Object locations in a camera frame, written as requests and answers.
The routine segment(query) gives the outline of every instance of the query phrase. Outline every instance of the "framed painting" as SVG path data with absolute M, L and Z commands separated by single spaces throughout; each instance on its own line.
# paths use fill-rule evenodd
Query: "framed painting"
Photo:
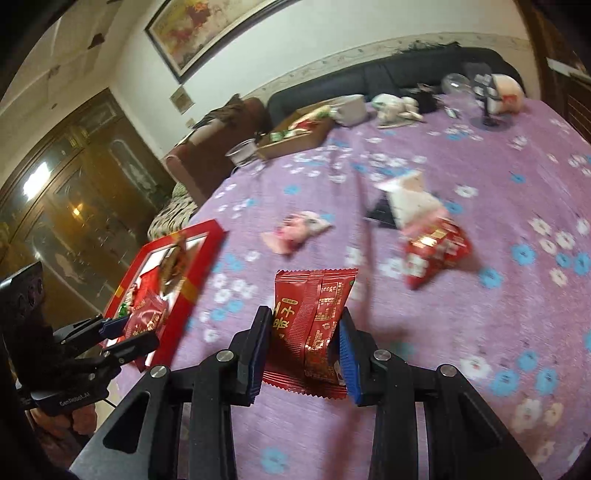
M 230 41 L 299 0 L 165 0 L 146 33 L 180 82 Z

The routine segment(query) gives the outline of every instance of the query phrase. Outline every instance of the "black sofa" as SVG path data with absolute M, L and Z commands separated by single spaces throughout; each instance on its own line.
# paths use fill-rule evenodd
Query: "black sofa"
M 425 83 L 440 92 L 442 78 L 449 73 L 465 74 L 463 65 L 467 62 L 487 63 L 493 73 L 509 75 L 524 88 L 517 70 L 494 50 L 452 43 L 366 61 L 308 80 L 274 93 L 267 109 L 275 126 L 298 108 L 341 95 L 362 93 L 366 101 L 380 93 L 404 96 L 405 90 L 416 87 L 417 83 Z

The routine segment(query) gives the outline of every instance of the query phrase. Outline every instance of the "white wall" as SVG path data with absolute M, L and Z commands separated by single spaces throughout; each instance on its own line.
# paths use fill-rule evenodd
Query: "white wall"
M 67 85 L 48 104 L 20 120 L 18 127 L 8 136 L 0 132 L 0 186 L 45 134 L 80 105 L 109 86 L 113 68 L 121 53 L 121 45 L 125 44 L 131 26 L 137 22 L 138 11 L 144 13 L 147 3 L 147 0 L 125 0 L 113 19 L 105 43 L 100 47 L 92 72 Z
M 136 24 L 110 87 L 128 118 L 162 157 L 188 129 L 234 93 L 246 94 L 312 61 L 379 40 L 437 32 L 477 32 L 528 39 L 514 0 L 300 0 L 243 33 L 202 66 L 185 88 L 195 105 L 180 115 L 178 88 L 144 32 L 163 0 Z

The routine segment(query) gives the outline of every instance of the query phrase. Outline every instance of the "red food wrapper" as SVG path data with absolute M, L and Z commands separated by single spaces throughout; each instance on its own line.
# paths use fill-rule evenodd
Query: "red food wrapper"
M 448 218 L 439 218 L 406 245 L 406 281 L 415 290 L 444 268 L 472 252 L 462 229 Z
M 356 275 L 356 268 L 277 272 L 266 383 L 319 397 L 347 396 L 328 348 Z
M 141 274 L 138 292 L 134 298 L 134 308 L 137 308 L 146 297 L 146 294 L 150 291 L 155 295 L 160 293 L 160 268 L 154 267 L 152 270 L 148 270 L 146 273 Z
M 165 328 L 168 303 L 152 291 L 147 291 L 144 299 L 130 315 L 125 326 L 125 339 L 150 330 L 156 330 L 158 338 L 162 337 Z M 145 369 L 146 357 L 135 360 L 140 371 Z

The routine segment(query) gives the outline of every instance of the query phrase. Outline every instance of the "purple tablecloth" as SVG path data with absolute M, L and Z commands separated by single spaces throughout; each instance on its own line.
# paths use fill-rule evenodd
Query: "purple tablecloth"
M 443 112 L 426 120 L 335 128 L 320 148 L 227 179 L 191 221 L 216 218 L 229 236 L 173 367 L 199 363 L 247 329 L 258 305 L 272 305 L 277 270 L 357 265 L 347 303 L 357 327 L 410 364 L 457 365 L 544 479 L 557 479 L 591 432 L 591 147 L 534 100 L 505 132 Z M 418 291 L 404 285 L 399 233 L 364 219 L 380 195 L 374 184 L 409 168 L 424 170 L 475 246 L 471 266 Z M 300 210 L 334 228 L 290 259 L 270 253 L 261 232 Z M 126 367 L 122 393 L 137 378 Z M 232 412 L 241 479 L 368 476 L 371 408 L 263 385 L 252 407 Z

